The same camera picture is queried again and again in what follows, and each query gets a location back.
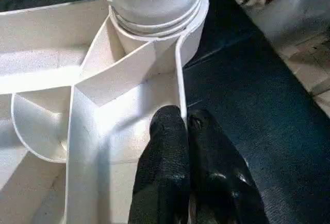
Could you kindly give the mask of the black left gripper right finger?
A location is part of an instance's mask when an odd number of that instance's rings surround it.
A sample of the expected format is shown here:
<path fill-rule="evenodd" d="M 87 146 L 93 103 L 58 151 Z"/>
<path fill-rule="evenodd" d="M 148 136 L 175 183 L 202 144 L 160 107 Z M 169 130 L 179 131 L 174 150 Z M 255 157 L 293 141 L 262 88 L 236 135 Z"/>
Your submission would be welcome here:
<path fill-rule="evenodd" d="M 189 113 L 191 187 L 196 223 L 268 223 L 248 165 L 206 110 Z"/>

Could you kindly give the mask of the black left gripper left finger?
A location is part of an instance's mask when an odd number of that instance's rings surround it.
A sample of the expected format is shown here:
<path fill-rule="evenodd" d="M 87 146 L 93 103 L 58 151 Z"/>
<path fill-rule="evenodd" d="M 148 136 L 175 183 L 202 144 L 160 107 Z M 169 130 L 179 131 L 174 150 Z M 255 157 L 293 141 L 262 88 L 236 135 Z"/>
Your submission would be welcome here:
<path fill-rule="evenodd" d="M 138 160 L 129 223 L 187 223 L 190 197 L 188 136 L 177 106 L 163 106 L 150 122 Z"/>

